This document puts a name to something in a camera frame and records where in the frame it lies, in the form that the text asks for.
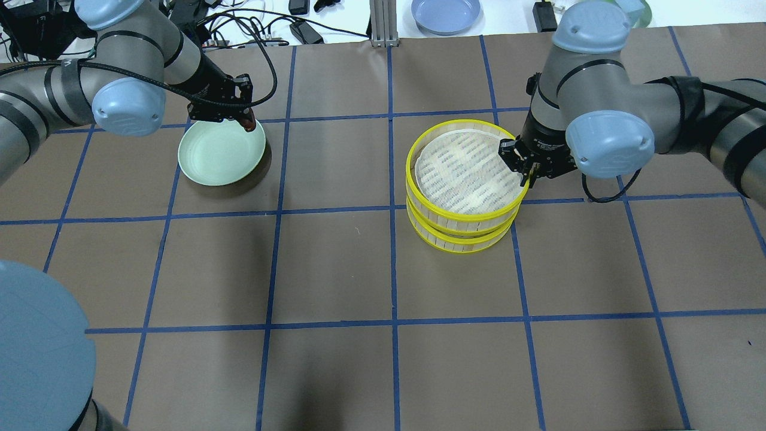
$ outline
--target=robotic arm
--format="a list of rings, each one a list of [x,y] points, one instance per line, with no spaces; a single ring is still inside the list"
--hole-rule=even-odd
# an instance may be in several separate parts
[[[667,77],[630,83],[620,62],[630,24],[616,5],[568,9],[517,140],[499,154],[532,185],[579,168],[586,176],[633,173],[654,153],[703,154],[743,195],[766,208],[766,81],[703,83]]]
[[[250,77],[226,75],[157,7],[146,0],[76,0],[74,7],[98,33],[93,61],[0,71],[0,185],[56,130],[95,122],[123,136],[157,131],[165,111],[162,83],[191,100],[193,120],[255,128],[251,108],[274,89],[251,103]]]

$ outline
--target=blue bowl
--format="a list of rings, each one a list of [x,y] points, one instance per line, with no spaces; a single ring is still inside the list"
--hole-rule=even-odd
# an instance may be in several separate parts
[[[412,0],[418,27],[436,35],[456,35],[471,28],[481,13],[479,0]]]

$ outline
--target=metal post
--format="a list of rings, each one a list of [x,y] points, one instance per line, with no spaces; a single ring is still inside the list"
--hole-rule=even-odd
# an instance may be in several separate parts
[[[372,46],[399,46],[396,29],[396,0],[370,0],[370,22],[372,23]]]

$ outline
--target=white mesh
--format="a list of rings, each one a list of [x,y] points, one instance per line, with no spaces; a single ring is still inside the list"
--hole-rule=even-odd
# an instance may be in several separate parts
[[[499,141],[473,129],[435,138],[415,162],[418,188],[431,203],[457,214],[487,214],[510,205],[522,193],[522,176],[500,159]]]

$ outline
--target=stacked basket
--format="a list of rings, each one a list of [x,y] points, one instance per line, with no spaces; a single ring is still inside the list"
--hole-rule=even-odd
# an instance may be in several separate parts
[[[504,129],[453,120],[426,130],[407,155],[407,212],[418,235],[452,253],[473,253],[510,229],[529,183],[497,155]]]

